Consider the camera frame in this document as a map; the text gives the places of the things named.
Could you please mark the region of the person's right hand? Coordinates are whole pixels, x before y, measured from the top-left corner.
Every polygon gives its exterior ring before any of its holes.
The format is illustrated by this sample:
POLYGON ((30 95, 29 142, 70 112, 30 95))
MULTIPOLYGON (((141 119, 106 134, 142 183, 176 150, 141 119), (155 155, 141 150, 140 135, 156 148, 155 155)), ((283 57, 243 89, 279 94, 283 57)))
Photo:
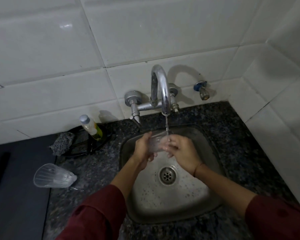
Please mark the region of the person's right hand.
POLYGON ((170 135, 176 141, 175 158, 177 163, 193 177, 203 164, 191 139, 178 134, 170 135))

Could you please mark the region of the person's left hand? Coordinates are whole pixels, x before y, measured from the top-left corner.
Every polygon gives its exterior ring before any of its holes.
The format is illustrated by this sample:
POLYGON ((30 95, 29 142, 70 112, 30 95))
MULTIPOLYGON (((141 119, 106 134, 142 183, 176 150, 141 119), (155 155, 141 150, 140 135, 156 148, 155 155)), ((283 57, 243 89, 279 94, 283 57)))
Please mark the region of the person's left hand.
POLYGON ((146 168, 148 162, 152 162, 157 157, 157 153, 149 153, 147 144, 145 142, 145 134, 136 141, 135 150, 131 157, 131 160, 137 165, 138 171, 142 171, 146 168))

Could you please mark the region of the person's right forearm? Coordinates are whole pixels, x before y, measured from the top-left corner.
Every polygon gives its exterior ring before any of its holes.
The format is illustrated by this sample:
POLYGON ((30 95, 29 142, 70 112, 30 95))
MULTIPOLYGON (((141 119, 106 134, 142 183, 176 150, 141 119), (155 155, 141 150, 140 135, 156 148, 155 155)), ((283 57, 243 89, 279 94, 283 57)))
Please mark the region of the person's right forearm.
POLYGON ((253 193, 202 163, 193 175, 244 218, 255 240, 300 240, 300 205, 253 193))

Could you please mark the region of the person's left forearm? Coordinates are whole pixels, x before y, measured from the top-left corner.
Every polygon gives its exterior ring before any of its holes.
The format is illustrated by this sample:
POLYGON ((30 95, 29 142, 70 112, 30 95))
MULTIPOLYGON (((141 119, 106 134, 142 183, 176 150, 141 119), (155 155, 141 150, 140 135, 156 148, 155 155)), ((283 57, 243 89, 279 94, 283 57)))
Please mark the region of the person's left forearm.
POLYGON ((126 216, 126 201, 147 159, 132 156, 112 182, 79 205, 55 240, 117 240, 126 216))

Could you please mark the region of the sink drain strainer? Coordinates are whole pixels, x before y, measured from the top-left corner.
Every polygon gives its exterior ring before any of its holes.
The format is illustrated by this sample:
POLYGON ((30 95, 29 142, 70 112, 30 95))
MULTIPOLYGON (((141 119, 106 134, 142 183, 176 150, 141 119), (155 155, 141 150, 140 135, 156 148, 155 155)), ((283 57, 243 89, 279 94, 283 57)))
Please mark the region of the sink drain strainer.
POLYGON ((173 185, 177 180, 177 175, 176 169, 172 166, 163 167, 158 173, 160 183, 165 186, 173 185))

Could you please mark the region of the stainless steel sink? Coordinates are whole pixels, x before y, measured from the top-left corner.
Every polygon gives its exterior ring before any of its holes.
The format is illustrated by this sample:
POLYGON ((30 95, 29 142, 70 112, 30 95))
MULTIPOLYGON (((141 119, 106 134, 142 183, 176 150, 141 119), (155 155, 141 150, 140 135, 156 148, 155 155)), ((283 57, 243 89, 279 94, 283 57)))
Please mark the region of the stainless steel sink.
MULTIPOLYGON (((194 124, 185 124, 172 126, 172 132, 190 138, 201 161, 214 172, 225 176, 218 153, 204 130, 194 124)), ((120 147, 119 169, 132 156, 135 142, 141 137, 142 134, 135 134, 124 140, 120 147)), ((127 200, 127 214, 133 222, 156 224, 193 218, 215 210, 221 204, 220 197, 182 169, 175 158, 168 158, 166 152, 159 152, 139 173, 127 200), (163 185, 158 177, 159 170, 167 166, 177 171, 176 182, 171 186, 163 185)))

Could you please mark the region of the dish soap bottle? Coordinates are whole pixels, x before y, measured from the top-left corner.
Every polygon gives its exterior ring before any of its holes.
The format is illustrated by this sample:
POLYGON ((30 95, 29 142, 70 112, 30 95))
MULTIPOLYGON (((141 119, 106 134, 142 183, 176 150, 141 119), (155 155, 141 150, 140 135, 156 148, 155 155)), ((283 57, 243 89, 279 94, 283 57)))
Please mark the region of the dish soap bottle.
POLYGON ((95 139, 96 141, 102 140, 103 132, 93 119, 91 119, 88 115, 84 114, 80 116, 79 120, 81 126, 90 136, 92 136, 93 139, 95 139))

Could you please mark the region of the black soap tray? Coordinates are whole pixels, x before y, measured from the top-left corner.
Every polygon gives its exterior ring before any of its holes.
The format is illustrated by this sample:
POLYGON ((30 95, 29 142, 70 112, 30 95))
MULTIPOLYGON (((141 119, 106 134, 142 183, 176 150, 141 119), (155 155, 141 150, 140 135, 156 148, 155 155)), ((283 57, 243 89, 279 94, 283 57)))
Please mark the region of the black soap tray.
POLYGON ((68 130, 69 133, 74 134, 72 145, 69 149, 62 154, 64 157, 77 158, 81 156, 91 155, 100 150, 108 141, 110 141, 113 130, 107 128, 103 124, 98 124, 99 128, 103 132, 103 138, 97 141, 83 129, 82 126, 77 126, 68 130))

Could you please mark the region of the grey scrub sponge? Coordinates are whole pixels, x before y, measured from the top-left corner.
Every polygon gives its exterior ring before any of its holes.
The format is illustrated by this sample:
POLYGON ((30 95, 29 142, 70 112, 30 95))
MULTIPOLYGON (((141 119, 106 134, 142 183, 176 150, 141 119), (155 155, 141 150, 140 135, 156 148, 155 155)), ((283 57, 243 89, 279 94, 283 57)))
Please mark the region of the grey scrub sponge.
POLYGON ((66 153, 74 140, 75 134, 72 132, 62 132, 49 148, 54 156, 61 156, 66 153))

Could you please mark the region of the clear ribbed plastic cup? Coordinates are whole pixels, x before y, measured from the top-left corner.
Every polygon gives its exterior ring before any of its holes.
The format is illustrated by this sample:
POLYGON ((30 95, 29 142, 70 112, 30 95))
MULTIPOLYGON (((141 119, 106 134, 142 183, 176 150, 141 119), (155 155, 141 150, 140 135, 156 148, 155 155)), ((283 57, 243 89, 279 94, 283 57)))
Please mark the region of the clear ribbed plastic cup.
POLYGON ((68 188, 77 180, 72 172, 52 163, 41 166, 33 177, 33 183, 39 188, 68 188))

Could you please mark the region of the dark grey mat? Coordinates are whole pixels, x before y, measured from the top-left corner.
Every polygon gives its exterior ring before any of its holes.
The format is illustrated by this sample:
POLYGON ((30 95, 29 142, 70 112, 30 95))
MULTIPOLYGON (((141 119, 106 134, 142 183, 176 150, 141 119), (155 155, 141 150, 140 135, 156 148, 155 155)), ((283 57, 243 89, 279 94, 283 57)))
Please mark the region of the dark grey mat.
POLYGON ((56 135, 0 145, 0 154, 10 153, 0 183, 0 240, 42 240, 49 188, 33 183, 36 171, 55 163, 50 145, 56 135))

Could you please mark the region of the chrome wall faucet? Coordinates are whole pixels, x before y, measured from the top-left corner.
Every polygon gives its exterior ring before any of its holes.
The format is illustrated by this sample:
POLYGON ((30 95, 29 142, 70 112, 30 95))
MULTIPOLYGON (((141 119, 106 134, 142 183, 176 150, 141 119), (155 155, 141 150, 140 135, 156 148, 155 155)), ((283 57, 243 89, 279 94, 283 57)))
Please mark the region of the chrome wall faucet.
POLYGON ((167 117, 171 112, 178 113, 179 105, 176 101, 177 86, 168 83, 166 72, 161 65, 154 65, 151 70, 150 101, 142 103, 142 94, 139 91, 129 91, 124 96, 125 105, 131 108, 130 120, 141 127, 140 111, 161 109, 167 117))

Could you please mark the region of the blue handled wall tap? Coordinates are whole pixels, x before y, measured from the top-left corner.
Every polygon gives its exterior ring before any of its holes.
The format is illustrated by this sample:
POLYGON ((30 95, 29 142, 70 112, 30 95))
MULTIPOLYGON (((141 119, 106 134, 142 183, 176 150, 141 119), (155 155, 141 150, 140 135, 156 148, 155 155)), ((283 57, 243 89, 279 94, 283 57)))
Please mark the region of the blue handled wall tap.
POLYGON ((199 81, 193 86, 193 90, 199 92, 200 98, 206 101, 210 98, 210 94, 207 90, 207 81, 199 81))

